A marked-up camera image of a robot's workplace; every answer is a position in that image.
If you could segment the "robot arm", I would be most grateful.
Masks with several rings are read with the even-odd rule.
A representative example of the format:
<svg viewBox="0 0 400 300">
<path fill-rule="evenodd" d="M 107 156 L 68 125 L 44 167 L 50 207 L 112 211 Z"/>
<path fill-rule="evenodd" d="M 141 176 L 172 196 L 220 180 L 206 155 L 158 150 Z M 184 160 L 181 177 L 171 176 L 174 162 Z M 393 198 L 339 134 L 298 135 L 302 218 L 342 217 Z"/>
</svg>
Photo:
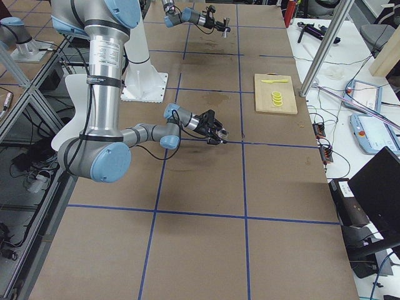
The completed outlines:
<svg viewBox="0 0 400 300">
<path fill-rule="evenodd" d="M 119 128 L 121 101 L 160 102 L 168 81 L 151 64 L 138 1 L 52 1 L 51 18 L 58 33 L 90 42 L 85 73 L 66 78 L 74 117 L 52 140 L 67 173 L 113 183 L 127 173 L 134 146 L 154 141 L 176 150 L 182 132 L 225 142 L 228 132 L 214 111 L 194 114 L 177 104 L 167 105 L 164 125 Z"/>
<path fill-rule="evenodd" d="M 211 32 L 205 32 L 205 34 L 211 34 L 214 30 L 223 33 L 226 37 L 227 33 L 231 32 L 229 27 L 230 19 L 225 17 L 223 22 L 217 21 L 214 18 L 214 13 L 216 12 L 216 7 L 214 5 L 209 5 L 206 7 L 205 11 L 199 12 L 193 8 L 186 7 L 181 11 L 174 3 L 174 1 L 162 1 L 163 9 L 165 12 L 164 23 L 167 28 L 177 26 L 182 23 L 191 23 L 198 28 L 210 29 Z"/>
</svg>

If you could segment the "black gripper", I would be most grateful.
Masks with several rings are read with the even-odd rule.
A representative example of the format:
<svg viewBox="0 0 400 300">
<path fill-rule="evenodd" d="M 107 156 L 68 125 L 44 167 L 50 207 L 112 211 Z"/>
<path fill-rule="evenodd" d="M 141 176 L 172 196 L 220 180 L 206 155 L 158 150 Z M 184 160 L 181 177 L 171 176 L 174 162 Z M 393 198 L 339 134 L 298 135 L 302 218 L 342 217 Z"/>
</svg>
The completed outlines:
<svg viewBox="0 0 400 300">
<path fill-rule="evenodd" d="M 225 128 L 222 123 L 215 118 L 215 112 L 212 109 L 209 109 L 199 116 L 195 115 L 195 117 L 198 118 L 199 122 L 194 132 L 206 136 L 207 144 L 219 145 L 228 143 L 225 139 L 218 136 L 218 133 L 225 132 Z"/>
<path fill-rule="evenodd" d="M 207 6 L 204 11 L 205 23 L 204 27 L 207 29 L 216 29 L 217 31 L 227 32 L 231 31 L 230 27 L 225 27 L 229 25 L 230 19 L 224 18 L 223 21 L 217 21 L 214 18 L 214 13 L 216 12 L 216 8 L 213 5 Z"/>
</svg>

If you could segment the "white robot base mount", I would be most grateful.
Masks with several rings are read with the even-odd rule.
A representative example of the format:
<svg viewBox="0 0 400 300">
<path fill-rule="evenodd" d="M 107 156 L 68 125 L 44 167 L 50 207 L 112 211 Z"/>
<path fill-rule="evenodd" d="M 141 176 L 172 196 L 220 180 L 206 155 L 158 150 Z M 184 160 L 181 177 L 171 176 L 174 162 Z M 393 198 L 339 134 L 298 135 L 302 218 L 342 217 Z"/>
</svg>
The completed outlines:
<svg viewBox="0 0 400 300">
<path fill-rule="evenodd" d="M 131 29 L 125 50 L 129 64 L 121 99 L 145 103 L 163 102 L 168 74 L 158 72 L 151 63 L 143 21 Z"/>
</svg>

